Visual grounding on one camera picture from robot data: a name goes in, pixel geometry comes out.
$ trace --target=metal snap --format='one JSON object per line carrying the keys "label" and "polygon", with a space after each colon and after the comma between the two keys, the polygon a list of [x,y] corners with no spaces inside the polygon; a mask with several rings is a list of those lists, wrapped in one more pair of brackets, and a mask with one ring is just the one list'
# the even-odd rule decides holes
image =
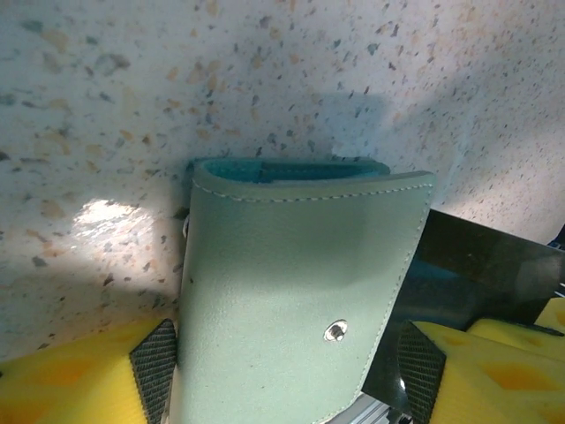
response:
{"label": "metal snap", "polygon": [[328,342],[341,342],[347,333],[347,321],[338,320],[332,323],[324,332],[324,339]]}

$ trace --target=yellow sponge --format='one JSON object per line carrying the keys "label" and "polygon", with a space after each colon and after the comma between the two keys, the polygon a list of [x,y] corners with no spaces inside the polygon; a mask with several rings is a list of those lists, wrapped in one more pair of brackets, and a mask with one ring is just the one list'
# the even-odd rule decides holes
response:
{"label": "yellow sponge", "polygon": [[159,424],[176,348],[152,320],[2,363],[0,424]]}
{"label": "yellow sponge", "polygon": [[565,333],[565,298],[549,300],[536,324]]}
{"label": "yellow sponge", "polygon": [[561,360],[429,322],[404,324],[398,352],[418,424],[565,422]]}
{"label": "yellow sponge", "polygon": [[475,322],[467,332],[548,358],[565,360],[565,337],[554,329],[484,319]]}

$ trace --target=white stitching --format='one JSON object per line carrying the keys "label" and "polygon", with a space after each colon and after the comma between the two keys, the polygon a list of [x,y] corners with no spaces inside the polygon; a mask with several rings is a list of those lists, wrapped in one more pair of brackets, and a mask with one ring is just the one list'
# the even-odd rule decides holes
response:
{"label": "white stitching", "polygon": [[[431,184],[424,184],[421,185],[420,187],[424,187],[424,186],[428,186],[428,187],[433,187],[433,185]],[[404,258],[404,266],[402,267],[402,269],[400,270],[400,276],[404,273],[404,271],[406,270],[406,268],[408,267],[408,260],[410,259],[411,253],[414,252],[414,250],[416,249],[416,246],[418,245],[418,241],[419,241],[419,234],[422,230],[422,226],[424,225],[424,220],[426,218],[426,211],[429,208],[429,204],[430,204],[430,197],[432,195],[432,190],[429,190],[427,192],[427,197],[426,197],[426,202],[424,203],[424,208],[422,209],[422,214],[420,216],[420,222],[418,224],[418,228],[416,229],[416,234],[414,236],[414,243],[412,245],[412,248],[408,251],[408,253],[406,254],[406,257]],[[398,293],[398,291],[400,290],[400,286],[403,283],[403,280],[401,277],[398,277],[398,283],[396,283],[395,289],[393,290],[392,296],[390,297],[390,300],[388,301],[387,304],[387,310],[385,311],[385,317],[382,320],[382,323],[380,324],[379,327],[379,331],[377,332],[377,336],[374,339],[374,344],[373,344],[373,348],[371,349],[371,351],[369,352],[369,356],[367,356],[367,361],[365,363],[365,366],[363,367],[363,372],[361,373],[361,379],[359,380],[359,384],[357,385],[357,388],[355,389],[355,392],[353,393],[353,398],[349,401],[348,404],[346,404],[345,406],[343,406],[342,408],[340,408],[339,410],[330,413],[328,415],[326,415],[324,418],[321,418],[319,420],[313,421],[312,424],[321,424],[323,422],[325,422],[326,420],[329,420],[330,418],[333,418],[334,416],[336,416],[338,413],[341,413],[343,411],[345,411],[347,408],[349,408],[353,402],[355,402],[355,399],[357,399],[358,393],[361,390],[361,386],[363,385],[363,383],[365,382],[365,373],[367,372],[367,369],[369,368],[369,364],[371,363],[371,358],[374,356],[374,354],[376,353],[377,347],[379,345],[379,337],[380,334],[382,333],[382,331],[384,330],[384,327],[388,321],[388,315],[390,314],[390,311],[392,309],[392,306],[394,304],[394,300],[396,299],[396,294]]]}
{"label": "white stitching", "polygon": [[[257,203],[257,202],[293,202],[293,201],[329,201],[329,200],[333,200],[333,199],[347,199],[347,198],[351,198],[351,197],[371,196],[371,195],[386,194],[386,193],[396,193],[396,192],[403,192],[403,191],[407,191],[407,190],[414,190],[414,189],[419,189],[419,188],[424,188],[424,187],[429,187],[429,188],[433,187],[432,184],[420,184],[420,185],[410,185],[410,186],[401,187],[401,188],[394,188],[394,189],[390,189],[390,190],[379,190],[379,191],[376,191],[376,192],[365,192],[365,193],[346,193],[346,194],[340,194],[340,195],[336,195],[336,196],[305,197],[305,198],[294,198],[294,199],[251,199],[251,198],[242,198],[242,197],[233,196],[231,194],[216,192],[214,190],[210,190],[208,188],[203,187],[202,185],[198,184],[194,180],[192,181],[192,183],[195,186],[197,186],[200,190],[202,190],[203,192],[213,194],[214,196],[218,196],[218,197],[221,197],[221,198],[224,198],[224,199],[231,199],[233,201],[248,201],[248,202],[252,202],[252,203]],[[426,218],[426,211],[429,209],[431,195],[432,195],[432,190],[429,190],[427,192],[426,202],[424,203],[424,207],[422,208],[422,213],[420,215],[420,221],[418,223],[418,228],[416,229],[416,232],[415,232],[415,235],[414,235],[414,243],[412,245],[412,248],[409,249],[409,251],[406,253],[406,257],[404,258],[404,265],[403,265],[402,269],[400,270],[400,273],[399,273],[400,276],[398,277],[398,282],[396,283],[396,286],[395,286],[395,288],[392,292],[392,295],[391,295],[390,299],[388,300],[387,309],[385,311],[385,316],[382,320],[382,323],[380,324],[379,331],[377,332],[377,335],[375,336],[373,347],[371,348],[371,351],[369,352],[369,355],[367,356],[367,361],[365,362],[365,366],[363,367],[363,371],[361,372],[361,378],[359,380],[359,383],[358,383],[355,391],[353,392],[353,398],[345,406],[341,407],[337,411],[329,413],[328,415],[326,415],[325,417],[323,417],[319,420],[313,421],[312,424],[321,424],[323,422],[326,422],[327,420],[336,416],[338,413],[345,411],[347,408],[349,408],[353,404],[353,402],[355,402],[355,399],[357,399],[358,393],[361,390],[361,386],[365,382],[364,377],[366,376],[367,369],[369,368],[369,365],[371,363],[371,358],[376,353],[376,350],[377,350],[377,347],[378,347],[378,344],[379,344],[380,334],[384,330],[384,327],[385,327],[385,325],[388,321],[388,316],[391,312],[392,306],[393,306],[394,301],[396,299],[396,294],[398,293],[398,291],[400,290],[400,286],[402,285],[403,280],[402,280],[401,275],[404,273],[404,271],[408,267],[408,265],[409,265],[408,260],[410,259],[411,254],[414,252],[414,250],[416,249],[416,246],[418,245],[419,235],[420,235],[420,232],[421,232],[422,227],[424,225],[424,220]]]}
{"label": "white stitching", "polygon": [[346,193],[346,194],[339,194],[336,196],[321,196],[321,197],[297,197],[293,199],[253,199],[249,197],[237,197],[232,194],[220,193],[215,190],[210,190],[209,188],[203,187],[202,185],[198,184],[196,181],[192,181],[194,186],[198,187],[203,192],[213,194],[217,197],[222,197],[224,199],[231,199],[233,201],[247,201],[251,203],[287,203],[293,201],[331,201],[334,199],[349,199],[351,197],[361,197],[361,196],[373,196],[376,194],[386,194],[386,193],[396,193],[396,192],[404,192],[406,190],[414,190],[423,187],[433,187],[431,184],[420,184],[420,185],[410,185],[408,187],[401,187],[401,188],[393,188],[390,190],[379,190],[377,192],[364,192],[364,193]]}
{"label": "white stitching", "polygon": [[[365,166],[365,167],[357,167],[357,170],[359,170],[360,172],[367,172],[369,170],[375,170],[378,171],[377,168],[371,168],[369,166]],[[332,169],[328,169],[328,168],[320,168],[320,169],[310,169],[310,170],[293,170],[292,168],[273,168],[273,169],[263,169],[263,168],[216,168],[214,170],[215,172],[219,172],[219,173],[229,173],[229,174],[238,174],[240,172],[249,172],[249,171],[257,171],[257,172],[266,172],[266,173],[276,173],[276,174],[281,174],[281,173],[292,173],[292,172],[301,172],[304,174],[310,174],[310,173],[324,173],[324,172],[351,172],[350,168],[346,168],[346,167],[333,167]]]}

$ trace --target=wallet flap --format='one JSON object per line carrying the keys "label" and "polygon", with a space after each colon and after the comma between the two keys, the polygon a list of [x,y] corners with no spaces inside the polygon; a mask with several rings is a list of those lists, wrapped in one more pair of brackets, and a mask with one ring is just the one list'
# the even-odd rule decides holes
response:
{"label": "wallet flap", "polygon": [[310,424],[358,396],[434,176],[366,163],[196,166],[180,422]]}

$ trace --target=terrazzo surface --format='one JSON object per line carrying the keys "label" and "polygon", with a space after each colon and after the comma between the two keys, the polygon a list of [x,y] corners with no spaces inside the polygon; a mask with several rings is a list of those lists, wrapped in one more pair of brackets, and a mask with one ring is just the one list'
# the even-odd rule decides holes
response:
{"label": "terrazzo surface", "polygon": [[173,314],[197,156],[371,156],[546,243],[560,0],[0,0],[0,359]]}

